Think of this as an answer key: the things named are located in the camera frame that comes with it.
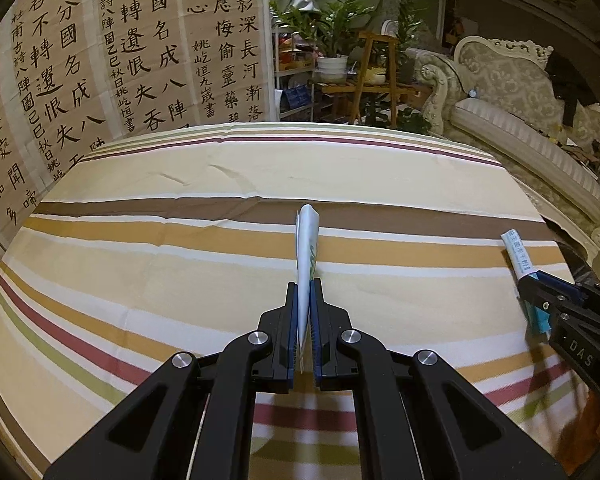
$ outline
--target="beige tablecloth section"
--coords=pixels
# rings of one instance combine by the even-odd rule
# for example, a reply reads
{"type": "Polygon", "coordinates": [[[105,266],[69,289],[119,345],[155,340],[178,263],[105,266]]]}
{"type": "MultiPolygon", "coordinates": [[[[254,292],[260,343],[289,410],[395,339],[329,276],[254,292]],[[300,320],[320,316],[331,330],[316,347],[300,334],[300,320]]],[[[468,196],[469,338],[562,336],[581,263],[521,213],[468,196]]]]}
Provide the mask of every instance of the beige tablecloth section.
{"type": "MultiPolygon", "coordinates": [[[[0,433],[35,478],[178,349],[221,351],[283,303],[296,210],[320,213],[330,303],[393,350],[431,348],[548,450],[584,386],[525,340],[500,234],[571,279],[494,158],[336,124],[200,126],[86,156],[0,264],[0,433]]],[[[258,395],[251,477],[358,478],[349,394],[258,395]]]]}

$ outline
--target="sofa backrest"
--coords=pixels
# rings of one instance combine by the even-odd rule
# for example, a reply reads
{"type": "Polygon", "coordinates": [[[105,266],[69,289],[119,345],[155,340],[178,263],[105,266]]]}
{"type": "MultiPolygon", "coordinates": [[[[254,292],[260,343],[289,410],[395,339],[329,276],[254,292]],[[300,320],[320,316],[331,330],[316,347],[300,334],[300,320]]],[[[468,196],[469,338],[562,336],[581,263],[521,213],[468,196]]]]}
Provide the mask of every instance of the sofa backrest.
{"type": "MultiPolygon", "coordinates": [[[[553,50],[532,41],[469,36],[456,46],[454,60],[474,76],[479,99],[522,119],[544,136],[564,142],[564,102],[554,97],[551,80],[544,71],[553,50]]],[[[600,106],[583,107],[578,103],[568,137],[590,151],[592,141],[600,141],[600,106]]]]}

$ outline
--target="white flower pot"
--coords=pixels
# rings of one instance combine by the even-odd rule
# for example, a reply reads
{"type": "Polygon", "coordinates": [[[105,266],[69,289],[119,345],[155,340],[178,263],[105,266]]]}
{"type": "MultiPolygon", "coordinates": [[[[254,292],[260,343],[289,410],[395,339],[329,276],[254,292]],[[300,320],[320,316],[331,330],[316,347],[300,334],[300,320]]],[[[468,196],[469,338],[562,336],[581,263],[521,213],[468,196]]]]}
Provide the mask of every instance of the white flower pot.
{"type": "Polygon", "coordinates": [[[319,57],[318,70],[320,78],[327,83],[343,82],[347,79],[348,56],[319,57]]]}

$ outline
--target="wooden stool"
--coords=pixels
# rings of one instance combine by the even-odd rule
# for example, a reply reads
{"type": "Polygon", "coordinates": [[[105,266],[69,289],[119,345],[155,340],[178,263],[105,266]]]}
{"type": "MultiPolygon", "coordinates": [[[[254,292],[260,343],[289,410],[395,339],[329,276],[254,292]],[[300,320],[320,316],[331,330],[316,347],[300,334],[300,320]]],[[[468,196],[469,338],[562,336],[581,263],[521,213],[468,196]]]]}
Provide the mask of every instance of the wooden stool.
{"type": "Polygon", "coordinates": [[[360,32],[359,38],[366,40],[365,51],[362,55],[362,64],[358,72],[358,82],[356,91],[353,94],[353,106],[351,107],[351,115],[349,116],[349,124],[353,124],[356,118],[360,116],[360,98],[364,92],[372,93],[388,93],[391,97],[391,127],[395,128],[398,125],[398,82],[396,75],[395,62],[395,45],[398,43],[398,38],[393,36],[384,36],[382,34],[374,34],[372,32],[360,32]],[[369,66],[369,58],[371,57],[371,49],[374,46],[374,41],[381,41],[388,44],[389,49],[389,84],[383,85],[365,85],[366,69],[369,66]]]}

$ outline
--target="calligraphy scroll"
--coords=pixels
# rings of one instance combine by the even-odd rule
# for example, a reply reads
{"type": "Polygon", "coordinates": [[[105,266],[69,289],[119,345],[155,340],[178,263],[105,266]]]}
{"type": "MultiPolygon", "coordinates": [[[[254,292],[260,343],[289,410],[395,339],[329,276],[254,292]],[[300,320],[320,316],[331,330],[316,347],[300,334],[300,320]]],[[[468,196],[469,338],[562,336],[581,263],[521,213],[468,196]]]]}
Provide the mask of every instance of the calligraphy scroll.
{"type": "Polygon", "coordinates": [[[268,0],[16,0],[0,22],[0,259],[106,142],[272,120],[268,0]]]}

